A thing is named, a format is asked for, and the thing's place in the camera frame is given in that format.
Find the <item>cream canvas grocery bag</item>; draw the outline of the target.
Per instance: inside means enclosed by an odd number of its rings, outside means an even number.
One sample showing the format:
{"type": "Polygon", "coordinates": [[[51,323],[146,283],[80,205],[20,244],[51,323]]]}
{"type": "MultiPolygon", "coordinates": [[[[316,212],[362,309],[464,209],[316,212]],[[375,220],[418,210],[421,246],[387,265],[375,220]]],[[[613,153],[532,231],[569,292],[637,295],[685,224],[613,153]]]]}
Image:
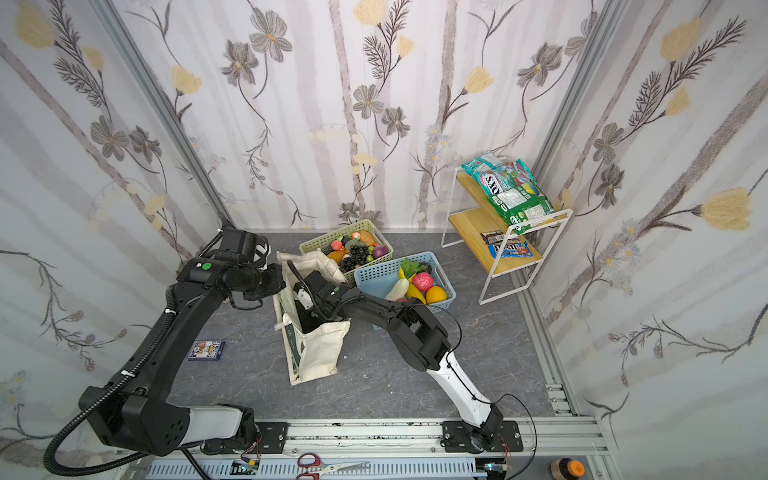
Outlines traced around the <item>cream canvas grocery bag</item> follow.
{"type": "Polygon", "coordinates": [[[298,285],[296,275],[290,270],[291,261],[299,274],[305,279],[311,273],[319,273],[322,280],[333,286],[349,286],[337,264],[321,252],[293,255],[278,252],[277,262],[282,267],[282,278],[286,283],[278,294],[273,296],[276,314],[274,329],[282,335],[289,382],[292,386],[333,375],[337,372],[337,361],[341,353],[344,337],[350,330],[350,321],[337,318],[324,323],[313,330],[302,327],[299,312],[303,306],[296,306],[298,285]]]}

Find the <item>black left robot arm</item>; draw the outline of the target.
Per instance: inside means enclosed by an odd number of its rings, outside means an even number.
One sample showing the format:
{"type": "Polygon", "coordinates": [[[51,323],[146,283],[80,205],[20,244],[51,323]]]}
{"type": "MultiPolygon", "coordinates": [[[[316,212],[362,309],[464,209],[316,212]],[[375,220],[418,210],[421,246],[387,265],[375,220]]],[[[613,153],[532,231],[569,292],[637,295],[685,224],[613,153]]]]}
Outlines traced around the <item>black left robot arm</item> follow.
{"type": "Polygon", "coordinates": [[[245,409],[184,407],[168,403],[176,374],[198,334],[233,292],[256,303],[282,290],[282,268],[221,260],[191,260],[168,292],[164,313],[140,347],[107,385],[89,387],[79,406],[98,439],[120,449],[164,456],[213,439],[252,439],[245,409]]]}

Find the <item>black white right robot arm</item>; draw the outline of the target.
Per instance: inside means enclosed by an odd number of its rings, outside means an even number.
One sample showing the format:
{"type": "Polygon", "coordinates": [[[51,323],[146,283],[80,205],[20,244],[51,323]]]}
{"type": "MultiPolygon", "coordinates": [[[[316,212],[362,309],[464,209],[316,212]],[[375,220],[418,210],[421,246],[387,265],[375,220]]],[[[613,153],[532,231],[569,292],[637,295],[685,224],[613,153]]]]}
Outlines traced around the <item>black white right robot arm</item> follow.
{"type": "Polygon", "coordinates": [[[446,328],[427,305],[417,300],[386,300],[357,287],[336,285],[318,271],[299,276],[294,290],[309,300],[309,316],[321,325],[340,318],[385,330],[403,360],[435,380],[453,402],[463,428],[443,441],[445,448],[467,453],[493,449],[504,416],[464,372],[446,328]]]}

